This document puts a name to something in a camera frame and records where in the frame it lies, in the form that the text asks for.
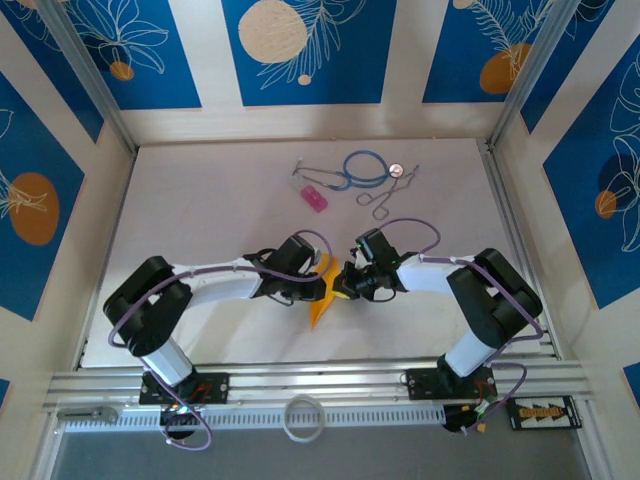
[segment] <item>white line drawing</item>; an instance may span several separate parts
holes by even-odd
[[[240,42],[262,63],[261,90],[281,79],[309,85],[331,52],[340,51],[338,27],[356,17],[367,0],[260,0],[238,25]]]
[[[0,140],[9,131],[13,113],[11,110],[0,109]],[[12,209],[16,213],[19,212],[21,206],[46,212],[47,207],[43,205],[46,198],[46,193],[35,196],[16,188],[0,170],[0,219],[4,218]]]
[[[59,51],[49,35],[33,0],[3,0],[14,7],[11,11],[22,22],[33,37],[42,40],[48,47]],[[64,7],[92,53],[100,70],[110,71],[118,80],[131,80],[134,64],[151,68],[159,74],[165,64],[153,47],[164,44],[169,31],[153,23],[139,20],[138,0],[58,0]],[[34,26],[42,26],[42,31]]]
[[[621,250],[631,253],[640,248],[640,52],[620,84],[610,129],[618,134],[613,146],[620,172],[598,195],[596,212],[605,219],[622,213]]]
[[[457,9],[467,9],[476,15],[480,32],[489,37],[501,59],[509,62],[509,77],[513,81],[529,53],[531,43],[549,16],[557,0],[529,0],[521,15],[512,9],[512,0],[452,0]],[[579,22],[595,22],[606,10],[610,0],[583,0],[565,33],[575,40]]]

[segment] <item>gray floor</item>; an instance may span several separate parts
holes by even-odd
[[[67,434],[54,479],[588,479],[573,431],[512,432],[496,414],[485,434],[441,427],[333,428],[309,445],[280,430],[221,431],[206,452],[158,432]]]

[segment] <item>pink object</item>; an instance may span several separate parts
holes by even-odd
[[[313,208],[317,213],[320,213],[329,206],[327,199],[324,198],[319,191],[313,188],[309,182],[302,178],[300,174],[295,173],[292,176],[292,184],[293,187],[298,190],[300,196],[304,198],[305,202],[311,205],[311,208]]]

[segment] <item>orange object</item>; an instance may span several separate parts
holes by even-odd
[[[321,272],[327,267],[327,262],[329,261],[329,255],[326,253],[322,254],[322,259],[320,260],[320,264],[316,268],[316,272]],[[327,290],[324,294],[324,298],[322,300],[316,300],[315,302],[311,302],[311,329],[313,330],[315,326],[318,324],[320,317],[325,312],[329,305],[333,301],[335,294],[333,293],[333,280],[340,274],[340,264],[338,260],[334,257],[331,262],[331,266],[327,273],[325,273],[322,278],[324,282],[327,284]]]

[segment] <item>stethoscope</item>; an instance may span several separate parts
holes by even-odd
[[[357,155],[369,155],[375,158],[378,161],[378,163],[380,163],[380,165],[382,166],[384,173],[377,177],[370,177],[370,178],[358,177],[357,175],[353,175],[351,172],[349,172],[349,161]],[[300,176],[305,180],[308,180],[309,182],[313,182],[317,185],[321,185],[326,188],[330,188],[331,190],[334,190],[336,192],[344,192],[345,190],[348,190],[350,188],[376,188],[382,185],[384,182],[386,182],[387,178],[389,177],[400,178],[404,173],[404,169],[402,168],[402,165],[394,163],[393,165],[389,166],[387,165],[387,162],[384,161],[384,158],[382,158],[376,152],[372,152],[371,150],[356,150],[355,152],[349,154],[347,158],[344,159],[344,162],[342,163],[341,172],[338,170],[325,170],[322,168],[303,167],[302,160],[298,160],[296,169],[293,171],[293,174],[295,175],[301,170],[306,170],[309,172],[326,173],[328,175],[335,175],[337,177],[340,177],[342,179],[342,183],[340,185],[335,185],[332,183],[321,182],[320,180],[317,180],[315,178],[300,174]]]

